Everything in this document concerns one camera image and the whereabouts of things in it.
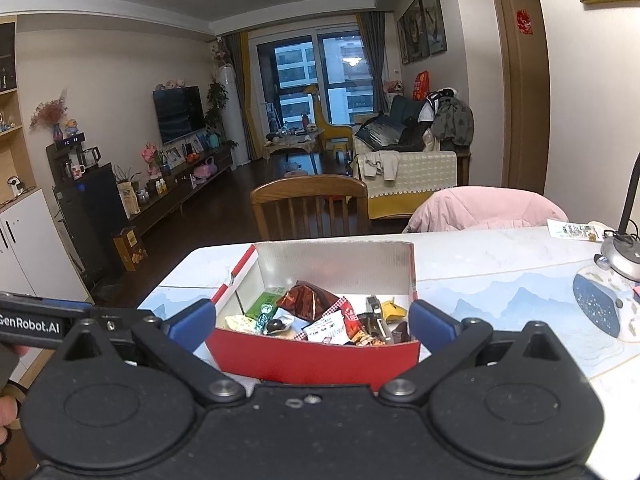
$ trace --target pink jacket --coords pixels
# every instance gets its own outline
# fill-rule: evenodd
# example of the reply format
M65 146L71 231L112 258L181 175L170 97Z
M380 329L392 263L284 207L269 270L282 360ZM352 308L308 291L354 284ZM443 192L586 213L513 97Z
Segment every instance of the pink jacket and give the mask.
M434 193L411 216L405 231L423 233L546 225L567 217L550 200L521 189L463 186Z

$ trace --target open box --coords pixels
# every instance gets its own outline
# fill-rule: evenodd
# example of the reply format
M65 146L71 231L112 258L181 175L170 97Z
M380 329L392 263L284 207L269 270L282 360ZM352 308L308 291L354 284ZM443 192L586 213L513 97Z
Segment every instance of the open box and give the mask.
M407 242L304 240L258 242L232 271L229 285L212 298L216 329L207 339L220 369L289 384L370 384L377 390L414 366L420 343L336 346L250 335L226 328L225 317L244 314L272 286L291 288L298 280L345 296L356 314L366 297L409 309L415 291L414 246Z

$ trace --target small yellow stool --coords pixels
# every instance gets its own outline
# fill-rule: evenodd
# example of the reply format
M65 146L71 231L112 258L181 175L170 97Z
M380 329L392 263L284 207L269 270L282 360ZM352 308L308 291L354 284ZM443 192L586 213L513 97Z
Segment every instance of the small yellow stool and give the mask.
M335 161L340 162L339 153L344 153L344 163L348 164L351 161L351 143L349 139L335 139L331 140L331 149L335 155Z

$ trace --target giraffe chair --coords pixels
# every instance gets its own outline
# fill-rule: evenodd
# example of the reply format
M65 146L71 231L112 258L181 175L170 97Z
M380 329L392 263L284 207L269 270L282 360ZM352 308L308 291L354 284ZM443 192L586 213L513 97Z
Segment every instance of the giraffe chair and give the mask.
M353 131L351 126L337 126L336 124L330 124L324 118L322 113L322 105L320 104L320 94L318 87L311 85L305 88L305 94L311 94L311 98L314 101L314 118L316 120L316 126L323 132L319 135L320 147L324 152L327 149L327 144L334 139L347 139L349 143L349 150L353 149Z

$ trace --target red bag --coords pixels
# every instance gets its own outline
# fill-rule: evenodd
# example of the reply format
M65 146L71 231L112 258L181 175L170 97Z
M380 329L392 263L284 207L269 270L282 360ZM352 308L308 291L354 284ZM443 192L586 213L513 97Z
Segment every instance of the red bag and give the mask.
M429 93L429 71L420 72L415 77L414 95L415 101L424 101Z

